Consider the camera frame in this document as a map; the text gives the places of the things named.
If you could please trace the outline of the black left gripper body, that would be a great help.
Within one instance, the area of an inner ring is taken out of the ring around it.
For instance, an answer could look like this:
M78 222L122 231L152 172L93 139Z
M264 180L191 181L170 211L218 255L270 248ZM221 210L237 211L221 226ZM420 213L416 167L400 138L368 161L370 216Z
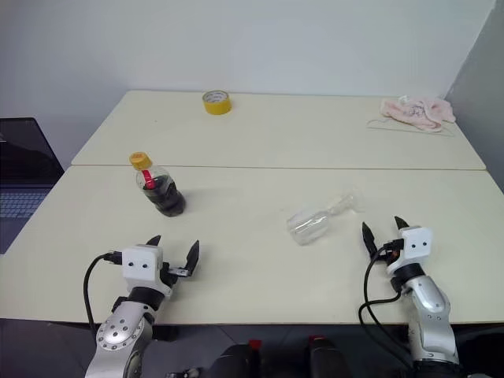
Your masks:
M160 270L160 279L163 284L173 288L179 278L187 278L188 269L183 268L171 268L168 262L163 262Z

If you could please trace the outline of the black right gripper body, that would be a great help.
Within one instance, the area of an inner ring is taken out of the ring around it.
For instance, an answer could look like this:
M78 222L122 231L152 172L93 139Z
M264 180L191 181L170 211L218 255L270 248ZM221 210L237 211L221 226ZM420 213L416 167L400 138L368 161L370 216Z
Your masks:
M401 251L404 248L404 239L394 239L388 243L385 243L379 252L379 261L384 261L387 265L390 265L398 260Z

